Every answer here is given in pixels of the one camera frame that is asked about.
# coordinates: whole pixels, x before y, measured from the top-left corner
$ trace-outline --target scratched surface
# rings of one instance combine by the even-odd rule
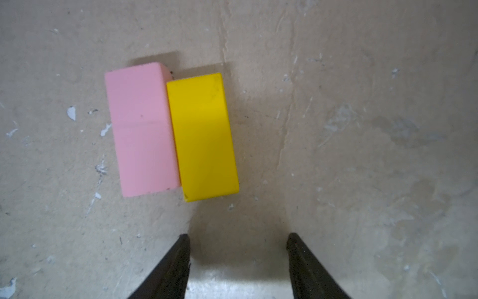
[[[353,298],[476,298],[477,11],[0,1],[0,287],[127,298],[188,233],[187,298],[291,298],[297,232]],[[154,60],[222,72],[239,194],[121,197],[103,74]]]

